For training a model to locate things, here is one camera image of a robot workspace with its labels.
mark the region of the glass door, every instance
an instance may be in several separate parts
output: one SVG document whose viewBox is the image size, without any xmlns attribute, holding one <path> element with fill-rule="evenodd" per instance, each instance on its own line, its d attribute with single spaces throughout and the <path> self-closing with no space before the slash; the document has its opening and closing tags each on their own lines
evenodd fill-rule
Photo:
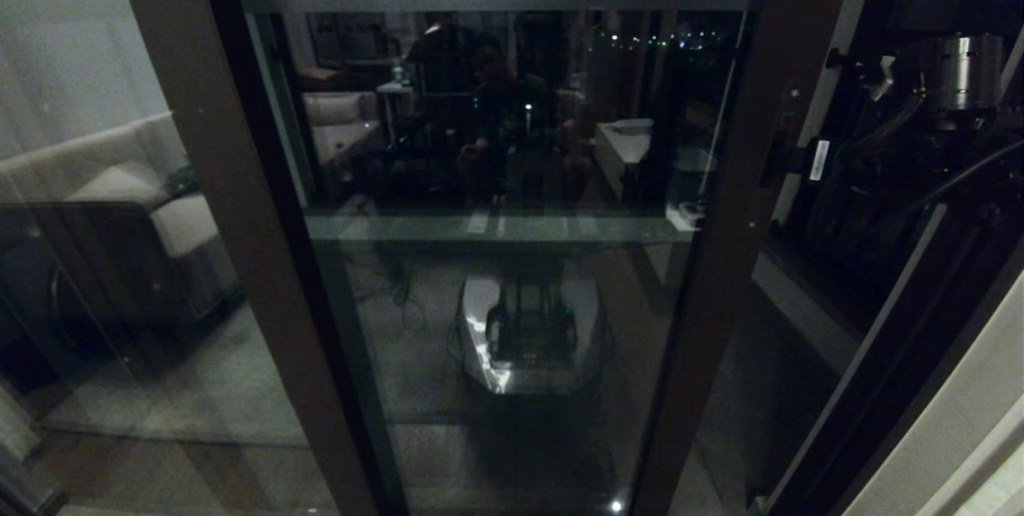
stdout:
<svg viewBox="0 0 1024 516">
<path fill-rule="evenodd" d="M 333 386 L 296 397 L 340 395 L 380 513 L 711 485 L 684 464 L 842 0 L 208 2 L 132 5 L 254 302 L 309 303 Z M 182 45 L 211 27 L 222 56 Z"/>
<path fill-rule="evenodd" d="M 241 275 L 140 24 L 0 0 L 0 513 L 337 514 L 318 342 Z"/>
</svg>

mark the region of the glass panel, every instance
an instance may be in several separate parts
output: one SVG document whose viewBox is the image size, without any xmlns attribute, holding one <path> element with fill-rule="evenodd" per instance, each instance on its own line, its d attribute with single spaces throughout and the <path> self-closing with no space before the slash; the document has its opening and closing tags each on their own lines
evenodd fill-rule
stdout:
<svg viewBox="0 0 1024 516">
<path fill-rule="evenodd" d="M 750 1 L 243 0 L 414 514 L 629 506 Z"/>
<path fill-rule="evenodd" d="M 0 511 L 336 513 L 128 0 L 0 32 Z"/>
</svg>

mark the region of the cushion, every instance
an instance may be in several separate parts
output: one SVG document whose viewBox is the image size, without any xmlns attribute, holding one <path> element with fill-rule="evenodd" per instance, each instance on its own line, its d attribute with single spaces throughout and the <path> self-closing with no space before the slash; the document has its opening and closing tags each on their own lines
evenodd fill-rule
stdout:
<svg viewBox="0 0 1024 516">
<path fill-rule="evenodd" d="M 238 275 L 205 196 L 171 200 L 150 218 L 198 314 L 205 314 L 238 288 Z"/>
<path fill-rule="evenodd" d="M 70 202 L 132 202 L 145 210 L 167 202 L 170 197 L 161 187 L 153 170 L 135 163 L 109 167 L 98 176 L 71 192 Z"/>
<path fill-rule="evenodd" d="M 383 150 L 385 147 L 384 129 L 372 120 L 354 125 L 314 126 L 313 140 L 321 166 L 329 165 L 334 159 L 350 159 L 364 152 Z"/>
<path fill-rule="evenodd" d="M 310 126 L 345 125 L 361 119 L 358 93 L 305 93 Z"/>
<path fill-rule="evenodd" d="M 128 163 L 146 170 L 143 176 L 153 170 L 160 181 L 187 163 L 169 112 L 3 160 L 0 200 L 59 202 Z"/>
<path fill-rule="evenodd" d="M 150 214 L 167 256 L 181 258 L 209 240 L 218 239 L 213 214 L 202 195 L 171 200 Z"/>
</svg>

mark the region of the sticker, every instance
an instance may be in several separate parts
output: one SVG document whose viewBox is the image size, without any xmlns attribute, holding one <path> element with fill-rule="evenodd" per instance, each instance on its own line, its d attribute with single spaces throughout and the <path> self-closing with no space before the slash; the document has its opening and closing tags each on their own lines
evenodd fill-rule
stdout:
<svg viewBox="0 0 1024 516">
<path fill-rule="evenodd" d="M 469 225 L 466 227 L 467 234 L 482 234 L 487 231 L 487 220 L 490 214 L 486 210 L 478 210 L 469 217 Z"/>
<path fill-rule="evenodd" d="M 830 141 L 819 140 L 818 147 L 814 150 L 814 163 L 811 165 L 810 181 L 821 180 L 821 173 L 825 170 L 825 160 L 828 158 L 828 145 Z"/>
</svg>

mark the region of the label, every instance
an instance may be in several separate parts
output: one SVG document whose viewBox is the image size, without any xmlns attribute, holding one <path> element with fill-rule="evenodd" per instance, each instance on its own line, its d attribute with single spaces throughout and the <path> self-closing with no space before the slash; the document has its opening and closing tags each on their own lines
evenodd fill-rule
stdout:
<svg viewBox="0 0 1024 516">
<path fill-rule="evenodd" d="M 825 170 L 825 160 L 828 159 L 828 145 L 830 141 L 819 140 L 818 147 L 814 150 L 814 163 L 811 164 L 810 181 L 821 180 L 821 173 Z"/>
</svg>

